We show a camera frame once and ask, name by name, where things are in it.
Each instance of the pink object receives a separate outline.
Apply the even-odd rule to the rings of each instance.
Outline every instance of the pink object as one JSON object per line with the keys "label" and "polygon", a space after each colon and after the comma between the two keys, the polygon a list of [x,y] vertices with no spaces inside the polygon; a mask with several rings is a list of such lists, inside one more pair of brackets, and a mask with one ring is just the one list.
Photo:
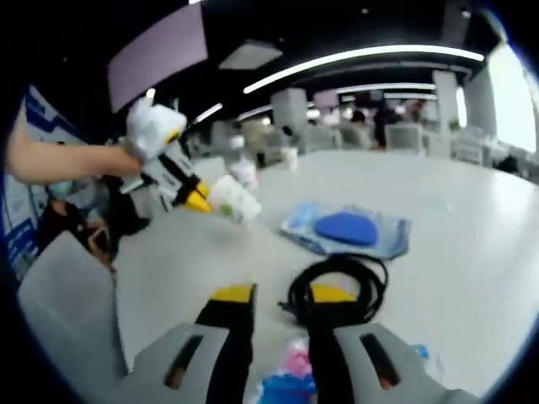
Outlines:
{"label": "pink object", "polygon": [[292,347],[286,354],[285,372],[296,377],[305,377],[312,373],[309,351],[305,348]]}
{"label": "pink object", "polygon": [[137,36],[110,61],[112,112],[175,72],[207,57],[201,5],[189,5],[170,14]]}
{"label": "pink object", "polygon": [[321,91],[315,93],[313,97],[318,109],[331,109],[339,105],[339,96],[335,90]]}

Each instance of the poster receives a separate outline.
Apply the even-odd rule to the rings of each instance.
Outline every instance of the poster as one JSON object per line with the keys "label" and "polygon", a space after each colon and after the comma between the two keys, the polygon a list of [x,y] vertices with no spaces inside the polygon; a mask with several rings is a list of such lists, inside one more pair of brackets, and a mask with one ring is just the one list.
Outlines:
{"label": "poster", "polygon": [[[29,88],[25,103],[27,132],[31,140],[85,144],[76,129],[58,114],[36,88]],[[85,178],[77,182],[76,189],[67,200],[84,214],[96,216],[93,180]],[[43,186],[20,183],[11,175],[5,175],[2,201],[3,235],[8,248],[8,261],[18,278],[22,279],[38,255],[35,233],[47,195]]]}

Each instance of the white cup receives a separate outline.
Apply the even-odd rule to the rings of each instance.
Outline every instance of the white cup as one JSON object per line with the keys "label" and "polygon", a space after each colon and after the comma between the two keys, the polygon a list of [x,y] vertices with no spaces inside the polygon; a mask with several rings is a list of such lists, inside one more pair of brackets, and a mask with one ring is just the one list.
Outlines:
{"label": "white cup", "polygon": [[280,149],[280,155],[286,168],[289,170],[297,169],[298,158],[297,149],[295,147],[283,147]]}
{"label": "white cup", "polygon": [[262,206],[254,196],[232,175],[225,175],[213,184],[207,201],[214,211],[221,212],[240,224],[248,223],[262,210]]}

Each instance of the ceiling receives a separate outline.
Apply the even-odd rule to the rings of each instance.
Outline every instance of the ceiling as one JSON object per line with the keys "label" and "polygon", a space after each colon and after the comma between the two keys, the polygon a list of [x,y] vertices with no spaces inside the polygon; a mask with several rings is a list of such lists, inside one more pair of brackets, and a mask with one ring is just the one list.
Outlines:
{"label": "ceiling", "polygon": [[[156,85],[155,99],[168,104],[178,98],[190,120],[217,103],[224,108],[212,118],[233,118],[268,104],[272,93],[289,86],[312,95],[374,82],[432,82],[431,67],[397,66],[399,61],[454,64],[471,73],[482,67],[481,62],[455,56],[368,56],[313,68],[247,95],[242,92],[269,74],[320,56],[395,44],[452,45],[486,55],[498,42],[482,15],[459,20],[462,1],[401,3],[333,0],[328,6],[311,0],[205,0],[201,5],[208,60]],[[79,130],[96,142],[104,141],[121,130],[125,116],[125,111],[110,113],[109,60],[145,29],[186,5],[187,0],[42,4],[31,27],[32,82]],[[246,39],[272,44],[283,56],[254,71],[219,70]],[[457,73],[461,81],[466,75]]]}

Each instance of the plastic bottle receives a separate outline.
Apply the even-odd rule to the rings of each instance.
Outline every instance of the plastic bottle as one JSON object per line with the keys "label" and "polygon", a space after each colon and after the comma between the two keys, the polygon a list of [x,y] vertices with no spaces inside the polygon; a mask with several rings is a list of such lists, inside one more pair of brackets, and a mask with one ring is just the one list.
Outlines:
{"label": "plastic bottle", "polygon": [[259,175],[256,164],[249,152],[245,149],[245,138],[241,135],[230,138],[229,150],[225,154],[225,165],[228,172],[247,191],[256,193],[259,187]]}

